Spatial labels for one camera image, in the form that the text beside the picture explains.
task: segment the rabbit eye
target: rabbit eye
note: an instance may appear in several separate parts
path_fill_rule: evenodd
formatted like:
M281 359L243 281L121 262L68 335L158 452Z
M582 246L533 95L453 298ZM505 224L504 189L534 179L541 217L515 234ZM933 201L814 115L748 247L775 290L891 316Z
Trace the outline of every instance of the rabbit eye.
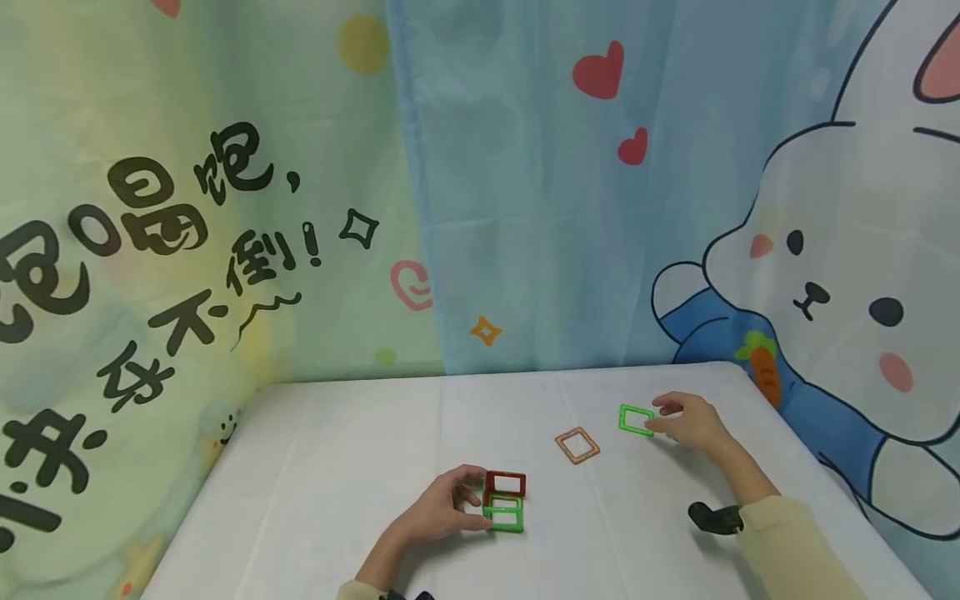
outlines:
M884 327L893 327L903 320L903 304L895 298L880 298L870 303L870 316Z
M786 236L786 248L794 256L800 256L800 252L804 251L804 233L799 229L790 231L790 234Z

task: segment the beige sleeve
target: beige sleeve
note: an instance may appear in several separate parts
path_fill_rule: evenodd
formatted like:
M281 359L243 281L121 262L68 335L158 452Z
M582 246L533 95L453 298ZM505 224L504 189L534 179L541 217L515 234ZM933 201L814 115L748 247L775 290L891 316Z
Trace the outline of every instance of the beige sleeve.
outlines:
M740 552L770 600L866 600L803 502L770 496L740 515Z
M380 596L385 596L386 592L362 584L358 581L348 581L340 586L337 592L337 600L380 600Z

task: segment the backdrop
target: backdrop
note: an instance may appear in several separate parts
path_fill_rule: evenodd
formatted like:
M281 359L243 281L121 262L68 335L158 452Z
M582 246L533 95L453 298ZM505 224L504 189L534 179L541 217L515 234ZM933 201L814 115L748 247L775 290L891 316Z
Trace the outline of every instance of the backdrop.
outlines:
M3 3L0 599L138 597L259 385L716 359L952 597L960 0L712 4Z
M256 386L443 372L389 55L375 0L0 3L0 598L139 597Z
M741 365L960 588L957 0L395 0L447 372Z

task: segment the hand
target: hand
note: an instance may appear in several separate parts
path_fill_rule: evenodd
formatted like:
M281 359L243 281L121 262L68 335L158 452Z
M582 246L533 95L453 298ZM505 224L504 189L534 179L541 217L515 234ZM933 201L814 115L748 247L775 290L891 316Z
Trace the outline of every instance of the hand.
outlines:
M480 498L468 486L483 485L487 472L460 465L433 480L420 498L399 516L394 526L413 543L441 540L459 531L486 531L493 522L481 515L467 515L463 503L480 506Z
M727 431L717 414L717 409L700 396L683 392L670 392L654 398L654 406L660 407L660 415L669 417L680 413L674 419L648 420L647 429L664 433L681 444L689 445L715 456L730 442L733 436Z

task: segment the white table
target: white table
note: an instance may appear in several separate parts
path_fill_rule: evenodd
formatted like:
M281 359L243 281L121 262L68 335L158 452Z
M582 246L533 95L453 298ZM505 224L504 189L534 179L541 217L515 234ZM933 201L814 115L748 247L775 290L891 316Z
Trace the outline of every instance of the white table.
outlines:
M330 599L383 528L447 468L528 475L522 534L474 534L409 561L438 600L763 598L732 538L691 502L732 504L720 473L662 436L618 428L619 405L702 394L784 494L813 510L874 599L928 599L747 376L725 364L290 384L264 390L174 538L145 600ZM601 453L572 465L582 426Z

